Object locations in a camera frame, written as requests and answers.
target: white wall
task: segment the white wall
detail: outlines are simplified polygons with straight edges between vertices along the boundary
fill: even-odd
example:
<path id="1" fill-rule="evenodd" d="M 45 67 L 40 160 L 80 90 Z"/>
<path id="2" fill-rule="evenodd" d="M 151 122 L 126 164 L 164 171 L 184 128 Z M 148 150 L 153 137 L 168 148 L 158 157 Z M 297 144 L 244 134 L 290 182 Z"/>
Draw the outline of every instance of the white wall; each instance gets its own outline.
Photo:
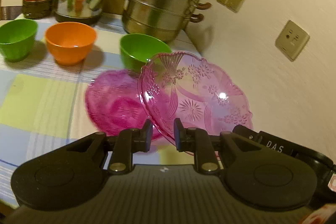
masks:
<path id="1" fill-rule="evenodd" d="M 254 129 L 336 161 L 336 0 L 245 0 L 236 14 L 201 1 L 213 7 L 187 33 L 244 91 Z M 294 62 L 274 45 L 288 19 L 311 36 Z"/>

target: pink transparent bowl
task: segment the pink transparent bowl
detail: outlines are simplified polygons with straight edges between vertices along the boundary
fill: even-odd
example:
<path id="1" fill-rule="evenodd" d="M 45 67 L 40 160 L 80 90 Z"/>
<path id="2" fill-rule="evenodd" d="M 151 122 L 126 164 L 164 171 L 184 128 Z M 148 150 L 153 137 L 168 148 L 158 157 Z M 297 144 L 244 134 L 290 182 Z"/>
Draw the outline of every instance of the pink transparent bowl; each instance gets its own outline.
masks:
<path id="1" fill-rule="evenodd" d="M 160 53 L 142 67 L 138 80 L 141 103 L 171 143 L 173 121 L 205 129 L 210 135 L 242 124 L 252 129 L 246 96 L 220 67 L 188 52 Z"/>
<path id="2" fill-rule="evenodd" d="M 142 128 L 148 118 L 137 90 L 139 75 L 130 70 L 109 70 L 100 74 L 85 93 L 90 119 L 108 136 L 128 128 Z M 162 135 L 153 130 L 152 139 Z"/>

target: bowl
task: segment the bowl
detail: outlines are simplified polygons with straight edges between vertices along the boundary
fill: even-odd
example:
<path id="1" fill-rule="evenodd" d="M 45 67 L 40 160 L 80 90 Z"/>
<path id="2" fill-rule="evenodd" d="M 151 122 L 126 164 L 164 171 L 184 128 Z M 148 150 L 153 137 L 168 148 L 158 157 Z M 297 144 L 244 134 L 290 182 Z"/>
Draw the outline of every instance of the bowl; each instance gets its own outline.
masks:
<path id="1" fill-rule="evenodd" d="M 124 66 L 135 72 L 140 72 L 141 67 L 159 52 L 171 52 L 171 48 L 155 37 L 130 33 L 120 39 L 120 54 Z"/>
<path id="2" fill-rule="evenodd" d="M 138 81 L 142 105 L 171 143 L 173 121 L 210 135 L 242 124 L 252 129 L 252 113 L 241 89 L 217 65 L 188 52 L 160 53 L 142 68 Z"/>
<path id="3" fill-rule="evenodd" d="M 31 19 L 17 19 L 0 26 L 0 53 L 9 62 L 24 59 L 33 48 L 37 23 Z"/>
<path id="4" fill-rule="evenodd" d="M 85 59 L 96 37 L 95 29 L 78 22 L 57 23 L 45 32 L 48 50 L 62 66 L 73 66 Z"/>
<path id="5" fill-rule="evenodd" d="M 85 104 L 90 119 L 100 131 L 116 136 L 129 128 L 142 128 L 148 118 L 139 99 L 139 74 L 131 70 L 108 70 L 87 87 Z M 152 139 L 162 135 L 153 130 Z"/>

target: table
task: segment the table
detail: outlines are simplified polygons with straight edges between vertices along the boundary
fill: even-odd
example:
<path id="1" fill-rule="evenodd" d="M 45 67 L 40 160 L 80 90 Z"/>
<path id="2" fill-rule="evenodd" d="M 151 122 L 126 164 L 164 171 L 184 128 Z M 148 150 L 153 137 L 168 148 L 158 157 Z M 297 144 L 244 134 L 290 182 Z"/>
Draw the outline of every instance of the table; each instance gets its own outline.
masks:
<path id="1" fill-rule="evenodd" d="M 13 171 L 32 158 L 99 131 L 86 113 L 85 90 L 103 71 L 124 68 L 119 55 L 119 39 L 125 34 L 120 16 L 102 16 L 95 26 L 98 36 L 93 50 L 73 67 L 57 65 L 47 51 L 44 32 L 55 19 L 36 22 L 36 43 L 26 59 L 7 63 L 0 55 L 0 200 L 13 208 L 18 206 L 10 185 Z M 200 56 L 184 31 L 169 45 L 173 51 Z M 136 153 L 133 162 L 167 165 L 194 160 L 160 138 L 152 142 L 149 153 Z"/>

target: pot handle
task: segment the pot handle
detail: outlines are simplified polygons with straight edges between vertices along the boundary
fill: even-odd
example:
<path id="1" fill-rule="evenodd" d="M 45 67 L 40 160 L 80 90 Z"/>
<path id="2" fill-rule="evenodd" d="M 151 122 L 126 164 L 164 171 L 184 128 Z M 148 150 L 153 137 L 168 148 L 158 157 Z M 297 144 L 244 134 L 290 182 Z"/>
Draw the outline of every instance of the pot handle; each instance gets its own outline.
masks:
<path id="1" fill-rule="evenodd" d="M 190 22 L 198 23 L 198 22 L 201 22 L 203 19 L 204 19 L 204 16 L 202 14 L 198 14 L 198 15 L 192 14 L 190 17 Z"/>
<path id="2" fill-rule="evenodd" d="M 197 5 L 197 8 L 196 8 L 196 9 L 198 9 L 198 10 L 207 10 L 207 9 L 209 9 L 211 6 L 212 6 L 212 4 L 209 3 L 209 2 L 207 2 L 207 3 L 199 3 L 199 4 Z"/>

